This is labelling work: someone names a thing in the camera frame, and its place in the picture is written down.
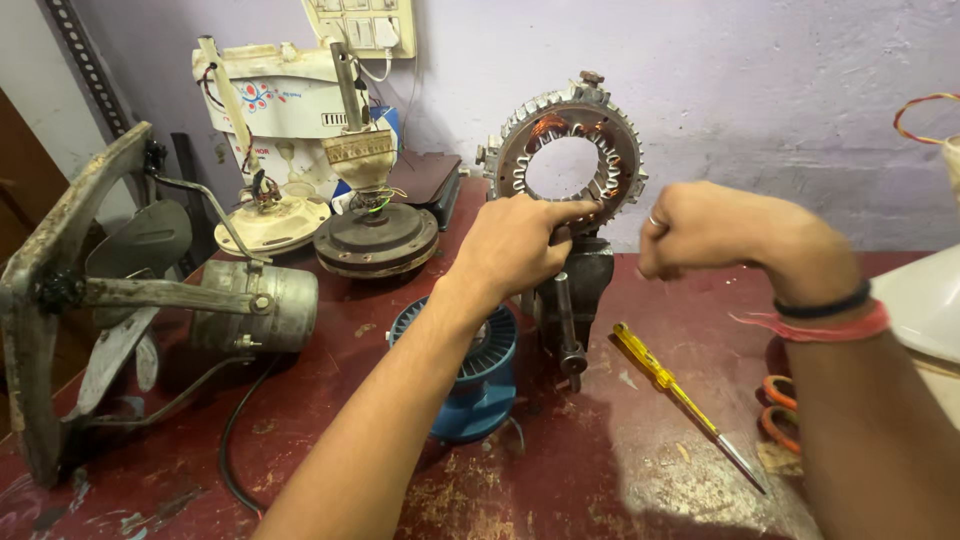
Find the nut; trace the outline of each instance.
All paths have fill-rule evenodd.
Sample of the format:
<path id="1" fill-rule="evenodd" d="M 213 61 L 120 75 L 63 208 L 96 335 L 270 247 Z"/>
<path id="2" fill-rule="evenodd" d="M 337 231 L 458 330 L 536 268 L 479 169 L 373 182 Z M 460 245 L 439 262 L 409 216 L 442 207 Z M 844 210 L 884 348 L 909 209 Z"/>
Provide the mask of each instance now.
<path id="1" fill-rule="evenodd" d="M 581 71 L 580 78 L 584 80 L 584 83 L 587 83 L 593 88 L 596 88 L 597 85 L 604 82 L 604 76 L 596 71 Z"/>

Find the red workbench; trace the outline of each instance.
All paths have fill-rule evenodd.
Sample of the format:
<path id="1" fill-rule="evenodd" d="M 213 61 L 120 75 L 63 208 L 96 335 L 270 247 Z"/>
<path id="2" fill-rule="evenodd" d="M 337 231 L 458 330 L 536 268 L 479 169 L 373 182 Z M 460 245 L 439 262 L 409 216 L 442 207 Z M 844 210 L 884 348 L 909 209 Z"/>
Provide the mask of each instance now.
<path id="1" fill-rule="evenodd" d="M 396 315 L 450 267 L 485 191 L 483 181 L 464 180 L 437 255 L 405 278 L 351 282 L 325 272 L 310 248 L 276 261 L 318 275 L 319 311 L 310 344 L 299 358 L 283 361 L 234 427 L 230 456 L 251 495 L 263 503 L 274 499 L 387 352 L 384 332 Z M 874 253 L 863 261 L 876 275 L 922 255 Z M 781 369 L 781 349 L 764 329 L 728 316 L 770 309 L 762 274 L 737 267 L 680 282 L 645 282 L 635 266 L 636 254 L 616 256 L 579 394 L 559 384 L 532 320 L 518 318 L 513 417 L 522 442 L 509 422 L 466 446 L 428 441 L 397 538 L 819 537 L 798 478 L 761 473 L 771 493 L 760 495 L 608 338 L 614 323 L 627 322 L 762 471 L 755 391 L 763 376 Z M 185 347 L 188 321 L 184 311 L 160 313 L 154 328 L 164 355 L 157 388 L 141 395 L 121 380 L 108 405 L 142 406 L 149 414 L 219 361 Z M 221 482 L 217 450 L 229 413 L 268 362 L 230 366 L 149 429 L 119 439 L 97 434 L 85 443 L 92 451 L 82 467 L 49 492 L 30 482 L 8 438 L 0 444 L 0 538 L 248 537 L 256 516 Z M 60 414 L 75 403 L 78 387 L 74 380 L 59 393 Z"/>

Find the white cable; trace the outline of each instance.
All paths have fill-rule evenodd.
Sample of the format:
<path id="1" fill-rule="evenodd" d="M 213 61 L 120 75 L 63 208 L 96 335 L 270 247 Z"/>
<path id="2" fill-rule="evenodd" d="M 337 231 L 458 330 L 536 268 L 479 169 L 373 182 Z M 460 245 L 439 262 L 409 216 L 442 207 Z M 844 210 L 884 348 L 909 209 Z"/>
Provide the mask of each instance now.
<path id="1" fill-rule="evenodd" d="M 384 49 L 384 51 L 383 51 L 383 58 L 387 61 L 387 70 L 383 72 L 383 77 L 374 77 L 373 74 L 372 74 L 370 71 L 367 71 L 367 68 L 364 67 L 363 63 L 361 63 L 360 61 L 358 61 L 357 63 L 360 64 L 360 69 L 362 69 L 363 72 L 366 73 L 368 77 L 370 77 L 371 79 L 373 79 L 374 81 L 376 81 L 376 82 L 378 82 L 378 83 L 382 83 L 382 82 L 384 82 L 384 81 L 387 80 L 387 77 L 390 76 L 390 64 L 391 64 L 391 59 L 392 59 L 393 57 L 394 57 L 394 49 L 393 49 L 393 47 L 391 47 L 391 48 L 389 48 L 389 49 Z"/>

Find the blue plastic part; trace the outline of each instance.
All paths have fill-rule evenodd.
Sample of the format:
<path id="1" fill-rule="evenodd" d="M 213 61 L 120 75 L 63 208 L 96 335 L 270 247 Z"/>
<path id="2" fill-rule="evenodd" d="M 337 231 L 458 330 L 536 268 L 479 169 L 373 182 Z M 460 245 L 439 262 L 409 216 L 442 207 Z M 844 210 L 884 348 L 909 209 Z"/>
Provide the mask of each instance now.
<path id="1" fill-rule="evenodd" d="M 417 300 L 398 315 L 390 330 L 391 347 L 428 298 Z M 453 389 L 430 429 L 430 434 L 440 440 L 463 443 L 481 439 L 510 416 L 516 397 L 511 366 L 516 352 L 516 319 L 506 306 L 500 305 L 487 323 L 487 335 L 467 353 Z"/>

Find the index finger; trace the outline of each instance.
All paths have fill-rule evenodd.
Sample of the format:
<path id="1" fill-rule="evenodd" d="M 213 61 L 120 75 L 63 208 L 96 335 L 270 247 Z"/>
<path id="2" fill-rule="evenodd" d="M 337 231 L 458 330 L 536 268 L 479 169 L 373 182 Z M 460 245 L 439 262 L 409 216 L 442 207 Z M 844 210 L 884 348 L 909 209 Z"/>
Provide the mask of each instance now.
<path id="1" fill-rule="evenodd" d="M 562 225 L 571 220 L 581 217 L 587 217 L 603 209 L 603 203 L 593 201 L 567 201 L 563 203 L 550 203 L 547 207 L 547 217 L 553 227 Z"/>

